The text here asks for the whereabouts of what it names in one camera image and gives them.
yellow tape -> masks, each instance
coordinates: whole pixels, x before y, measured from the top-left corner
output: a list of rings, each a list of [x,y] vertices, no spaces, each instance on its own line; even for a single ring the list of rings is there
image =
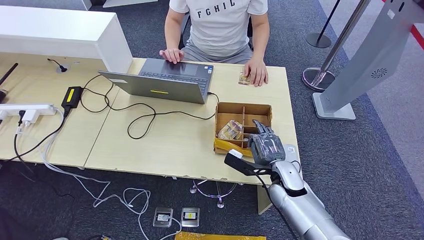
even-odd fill
[[[71,101],[73,94],[74,94],[74,88],[71,88],[69,95],[67,96],[67,100],[66,100],[67,103]]]
[[[156,94],[170,94],[170,93],[169,93],[169,92],[167,92],[167,91],[150,90],[150,92],[152,92],[152,93],[156,93]]]
[[[223,149],[225,151],[230,151],[231,149],[237,150],[244,156],[252,157],[252,152],[249,148],[241,148],[234,143],[231,143],[229,141],[225,141],[219,138],[215,138],[215,148]]]
[[[229,236],[202,234],[194,232],[180,232],[175,236],[175,240],[267,240],[266,236]]]

person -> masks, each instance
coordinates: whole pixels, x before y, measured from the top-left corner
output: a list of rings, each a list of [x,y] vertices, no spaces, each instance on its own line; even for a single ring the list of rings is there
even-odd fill
[[[191,16],[190,38],[178,49],[185,13]],[[253,52],[247,29],[251,18]],[[264,63],[270,35],[267,0],[170,0],[165,20],[166,49],[159,54],[180,61],[245,64],[244,75],[255,87],[268,83]]]

gray shorts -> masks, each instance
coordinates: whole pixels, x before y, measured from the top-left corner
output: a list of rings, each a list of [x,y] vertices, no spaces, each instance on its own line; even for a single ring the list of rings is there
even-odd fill
[[[181,50],[184,52],[183,61],[245,64],[252,58],[252,50],[247,44],[231,56],[211,56],[196,47],[191,40]]]

dark carpet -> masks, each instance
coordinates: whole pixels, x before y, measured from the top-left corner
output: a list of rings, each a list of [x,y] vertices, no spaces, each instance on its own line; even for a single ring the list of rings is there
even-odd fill
[[[165,48],[163,28],[167,10],[166,0],[92,9],[116,12],[132,54],[142,58],[159,58],[159,50]],[[270,0],[269,21],[271,35],[265,62],[269,66],[286,67],[304,179],[352,239],[424,239],[417,218],[423,212],[422,206],[412,204],[406,194],[416,189],[405,189],[402,178],[409,176],[399,175],[398,169],[393,167],[390,159],[397,153],[392,151],[393,146],[387,149],[390,143],[382,142],[387,139],[375,129],[380,119],[370,114],[372,105],[367,96],[352,103],[356,121],[322,120],[315,116],[311,100],[313,91],[300,77],[305,68],[320,66],[330,50],[314,48],[305,41],[307,34],[319,32],[326,21],[318,1]],[[327,31],[334,42],[335,33],[331,27]],[[340,51],[331,71],[339,73],[347,61],[344,51]],[[13,163],[10,167],[21,166]],[[200,227],[186,229],[190,232],[291,239],[274,209],[257,215],[256,186],[238,186],[225,198],[225,207],[219,209],[215,200],[189,194],[192,183],[188,179],[66,169],[112,181],[106,195],[121,195],[127,187],[150,190],[150,205],[141,220],[151,239],[159,239],[177,229],[176,224],[172,228],[152,227],[158,206],[173,208],[178,218],[182,207],[200,207]],[[42,182],[32,183],[6,170],[0,172],[0,207],[34,230],[39,235],[34,239],[62,237],[68,228],[71,240],[84,240],[96,234],[108,234],[119,240],[143,239],[137,216],[118,200],[109,200],[93,208],[92,198],[72,177],[51,172],[42,165],[34,170],[61,194],[71,193],[75,197],[72,204],[70,197],[56,196]],[[86,184],[97,194],[103,188],[99,183],[88,181]],[[204,187],[210,193],[215,192],[213,182]]]

laptop keyboard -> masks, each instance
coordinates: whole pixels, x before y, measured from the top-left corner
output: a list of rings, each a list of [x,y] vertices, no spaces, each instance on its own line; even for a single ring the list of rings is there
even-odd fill
[[[159,79],[168,79],[168,80],[176,80],[181,82],[188,83],[196,83],[200,87],[200,92],[203,95],[206,89],[206,84],[208,83],[207,79],[203,78],[195,78],[188,76],[178,76],[178,75],[169,75],[169,74],[161,74],[161,73],[152,73],[152,72],[140,72],[140,76],[151,77],[151,78],[159,78]]]

